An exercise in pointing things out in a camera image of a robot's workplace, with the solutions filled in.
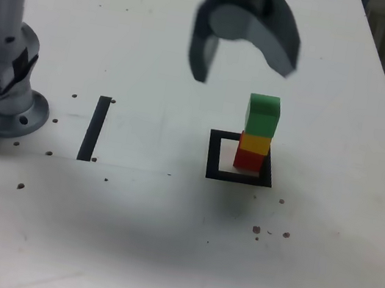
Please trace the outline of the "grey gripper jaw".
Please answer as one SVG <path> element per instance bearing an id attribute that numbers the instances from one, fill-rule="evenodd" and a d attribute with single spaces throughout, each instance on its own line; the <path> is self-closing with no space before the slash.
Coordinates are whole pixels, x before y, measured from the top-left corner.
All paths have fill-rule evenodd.
<path id="1" fill-rule="evenodd" d="M 206 82 L 209 68 L 218 47 L 218 37 L 212 30 L 210 17 L 222 0 L 204 0 L 195 16 L 189 48 L 189 63 L 197 82 Z"/>
<path id="2" fill-rule="evenodd" d="M 253 44 L 270 68 L 287 77 L 296 70 L 301 39 L 286 1 L 272 0 L 272 4 L 272 13 L 261 15 L 236 4 L 222 3 L 212 13 L 210 23 L 220 39 Z"/>

